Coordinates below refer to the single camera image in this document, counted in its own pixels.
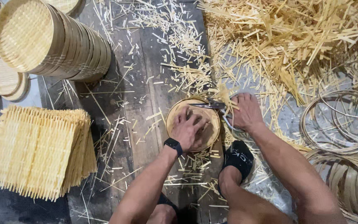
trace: knee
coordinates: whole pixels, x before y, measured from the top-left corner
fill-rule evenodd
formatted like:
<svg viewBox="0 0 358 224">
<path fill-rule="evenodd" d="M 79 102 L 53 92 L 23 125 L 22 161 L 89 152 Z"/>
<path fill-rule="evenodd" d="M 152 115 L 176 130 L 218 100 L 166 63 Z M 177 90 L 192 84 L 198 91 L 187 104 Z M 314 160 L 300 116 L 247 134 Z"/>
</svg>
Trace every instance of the knee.
<svg viewBox="0 0 358 224">
<path fill-rule="evenodd" d="M 176 219 L 176 212 L 171 206 L 161 204 L 156 206 L 150 217 L 156 223 L 171 224 Z"/>
</svg>

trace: scissors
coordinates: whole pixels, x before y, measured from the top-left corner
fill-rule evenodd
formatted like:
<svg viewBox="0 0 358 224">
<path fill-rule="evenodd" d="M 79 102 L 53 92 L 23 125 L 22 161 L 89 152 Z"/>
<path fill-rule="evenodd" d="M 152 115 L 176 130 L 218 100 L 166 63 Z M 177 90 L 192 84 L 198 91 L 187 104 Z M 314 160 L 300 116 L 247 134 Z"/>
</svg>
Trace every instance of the scissors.
<svg viewBox="0 0 358 224">
<path fill-rule="evenodd" d="M 192 106 L 197 106 L 197 107 L 201 107 L 201 108 L 206 108 L 206 109 L 216 109 L 219 110 L 222 114 L 223 114 L 223 119 L 225 120 L 226 124 L 229 126 L 229 128 L 231 128 L 233 131 L 236 132 L 244 132 L 241 129 L 235 128 L 233 127 L 230 122 L 227 120 L 227 118 L 232 119 L 233 115 L 232 114 L 226 114 L 226 104 L 219 102 L 219 101 L 215 101 L 211 98 L 207 98 L 208 99 L 208 103 L 196 103 L 196 104 L 190 104 Z"/>
</svg>

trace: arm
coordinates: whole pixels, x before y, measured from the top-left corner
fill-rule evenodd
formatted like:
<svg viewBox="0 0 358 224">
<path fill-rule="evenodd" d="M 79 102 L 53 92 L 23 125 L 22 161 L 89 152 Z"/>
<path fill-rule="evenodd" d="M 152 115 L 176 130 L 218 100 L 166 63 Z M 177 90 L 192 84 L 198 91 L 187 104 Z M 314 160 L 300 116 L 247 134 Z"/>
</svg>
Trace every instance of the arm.
<svg viewBox="0 0 358 224">
<path fill-rule="evenodd" d="M 191 152 L 201 146 L 202 139 L 197 138 L 198 133 L 208 122 L 206 119 L 201 119 L 200 115 L 192 115 L 186 120 L 188 108 L 185 107 L 175 117 L 172 130 L 172 138 L 180 143 L 183 153 Z M 132 181 L 109 223 L 146 223 L 157 205 L 164 181 L 176 158 L 176 150 L 165 145 L 157 158 Z"/>
<path fill-rule="evenodd" d="M 256 97 L 243 93 L 232 100 L 239 107 L 233 112 L 234 125 L 251 135 L 275 175 L 298 200 L 299 222 L 346 223 L 336 198 L 314 167 L 266 127 Z"/>
</svg>

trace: stack of woven bamboo mats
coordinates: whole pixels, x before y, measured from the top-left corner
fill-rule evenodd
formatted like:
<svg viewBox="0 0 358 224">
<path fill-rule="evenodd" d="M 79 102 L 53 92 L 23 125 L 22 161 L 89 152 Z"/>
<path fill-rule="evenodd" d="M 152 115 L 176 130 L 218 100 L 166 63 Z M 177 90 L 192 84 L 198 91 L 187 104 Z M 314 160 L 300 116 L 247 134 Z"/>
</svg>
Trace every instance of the stack of woven bamboo mats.
<svg viewBox="0 0 358 224">
<path fill-rule="evenodd" d="M 96 172 L 84 110 L 9 105 L 0 116 L 0 188 L 56 201 Z"/>
<path fill-rule="evenodd" d="M 0 11 L 0 57 L 17 72 L 92 82 L 110 66 L 98 33 L 40 0 L 11 0 Z"/>
</svg>

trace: hand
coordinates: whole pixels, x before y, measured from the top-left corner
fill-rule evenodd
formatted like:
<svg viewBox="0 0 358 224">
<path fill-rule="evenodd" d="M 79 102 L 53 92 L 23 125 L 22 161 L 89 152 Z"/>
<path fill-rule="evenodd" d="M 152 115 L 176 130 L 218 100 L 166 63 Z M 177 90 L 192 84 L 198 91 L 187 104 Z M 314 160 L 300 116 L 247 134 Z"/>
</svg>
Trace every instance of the hand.
<svg viewBox="0 0 358 224">
<path fill-rule="evenodd" d="M 193 114 L 186 120 L 188 108 L 189 106 L 185 106 L 175 117 L 171 133 L 171 138 L 180 143 L 183 153 L 192 152 L 201 147 L 200 136 L 209 122 L 207 118 L 202 118 L 199 114 Z"/>
<path fill-rule="evenodd" d="M 256 96 L 250 93 L 239 93 L 231 98 L 237 103 L 239 110 L 233 109 L 234 126 L 239 127 L 246 132 L 251 132 L 254 128 L 263 125 L 263 117 L 261 109 L 259 108 Z M 227 119 L 230 124 L 233 123 L 231 119 Z"/>
</svg>

